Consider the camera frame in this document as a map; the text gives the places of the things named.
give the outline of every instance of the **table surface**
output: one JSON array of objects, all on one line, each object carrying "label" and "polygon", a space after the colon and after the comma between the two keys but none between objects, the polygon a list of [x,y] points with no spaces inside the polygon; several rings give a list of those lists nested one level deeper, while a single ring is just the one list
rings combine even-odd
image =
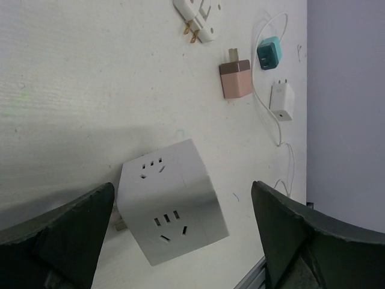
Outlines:
[{"label": "table surface", "polygon": [[[257,71],[269,101],[288,79],[296,156],[293,199],[306,201],[307,2],[223,0],[219,39],[190,45],[172,1],[13,1],[0,4],[0,221],[12,225],[105,181],[122,163],[192,138],[230,236],[151,267],[128,230],[109,228],[93,288],[233,288],[263,256],[251,204],[255,180],[288,174],[273,120],[250,95],[223,99],[229,48],[249,58],[263,18],[289,14],[277,69]],[[285,20],[268,33],[280,33]]]}]

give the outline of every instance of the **gray wall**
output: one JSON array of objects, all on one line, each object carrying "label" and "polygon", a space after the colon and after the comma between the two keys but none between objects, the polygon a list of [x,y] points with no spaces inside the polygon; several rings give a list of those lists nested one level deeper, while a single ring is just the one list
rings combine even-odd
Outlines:
[{"label": "gray wall", "polygon": [[385,1],[309,0],[307,200],[385,232]]}]

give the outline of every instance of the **teal charger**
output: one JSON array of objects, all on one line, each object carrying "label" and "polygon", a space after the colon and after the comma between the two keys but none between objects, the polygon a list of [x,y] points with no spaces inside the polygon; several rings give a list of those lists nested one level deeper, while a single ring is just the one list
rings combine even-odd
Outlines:
[{"label": "teal charger", "polygon": [[260,68],[274,69],[282,58],[281,43],[277,36],[265,39],[257,48]]}]

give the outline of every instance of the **white cube socket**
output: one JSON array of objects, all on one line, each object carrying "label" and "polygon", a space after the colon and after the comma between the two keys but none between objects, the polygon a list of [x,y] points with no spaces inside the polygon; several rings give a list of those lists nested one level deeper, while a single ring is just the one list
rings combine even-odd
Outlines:
[{"label": "white cube socket", "polygon": [[220,0],[174,0],[174,6],[185,19],[185,34],[193,32],[191,43],[198,38],[202,43],[218,38],[223,21]]},{"label": "white cube socket", "polygon": [[270,110],[282,121],[293,119],[295,94],[287,80],[275,83],[271,89]]},{"label": "white cube socket", "polygon": [[229,235],[192,140],[124,163],[117,206],[152,266]]}]

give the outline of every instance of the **cord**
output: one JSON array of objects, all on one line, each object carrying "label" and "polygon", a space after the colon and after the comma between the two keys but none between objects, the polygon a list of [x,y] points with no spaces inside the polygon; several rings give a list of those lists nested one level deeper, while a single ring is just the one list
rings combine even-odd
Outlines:
[{"label": "cord", "polygon": [[276,146],[278,148],[280,148],[282,145],[287,145],[288,148],[289,148],[289,151],[291,153],[291,155],[293,156],[293,175],[292,175],[292,178],[291,178],[291,182],[290,182],[290,186],[289,186],[289,189],[288,189],[288,186],[286,185],[286,183],[282,180],[282,179],[279,179],[274,188],[276,188],[278,186],[278,184],[281,182],[283,184],[283,187],[285,188],[285,191],[286,191],[286,195],[288,197],[291,197],[291,191],[292,191],[292,188],[293,188],[293,182],[294,182],[294,176],[295,176],[295,156],[294,156],[294,151],[293,151],[293,148],[292,146],[285,142],[285,141],[282,141],[282,129],[281,129],[281,124],[279,124],[279,121],[277,119],[277,117],[274,115],[274,113],[264,104],[264,102],[261,100],[261,98],[259,97],[257,91],[256,91],[256,88],[255,88],[255,83],[254,83],[254,79],[255,79],[255,66],[256,66],[256,58],[257,58],[257,47],[258,47],[258,43],[260,41],[260,38],[262,36],[262,33],[265,31],[266,27],[270,25],[271,22],[273,22],[274,20],[276,20],[278,17],[280,16],[285,16],[286,17],[286,22],[285,22],[285,27],[283,29],[283,32],[282,32],[282,35],[281,35],[281,38],[280,38],[280,41],[282,41],[283,37],[285,36],[285,33],[286,33],[286,29],[288,27],[288,22],[289,22],[289,16],[287,13],[285,12],[282,12],[282,13],[279,13],[277,15],[275,15],[273,18],[271,18],[261,29],[261,31],[259,32],[258,36],[257,36],[257,39],[254,43],[254,46],[252,47],[252,50],[251,50],[251,78],[252,78],[252,81],[253,81],[253,93],[255,95],[255,97],[258,99],[258,101],[262,104],[262,106],[267,110],[267,112],[269,112],[270,116],[275,120],[277,126],[278,126],[278,132],[279,132],[279,141],[278,143],[274,141],[274,143],[276,144]]}]

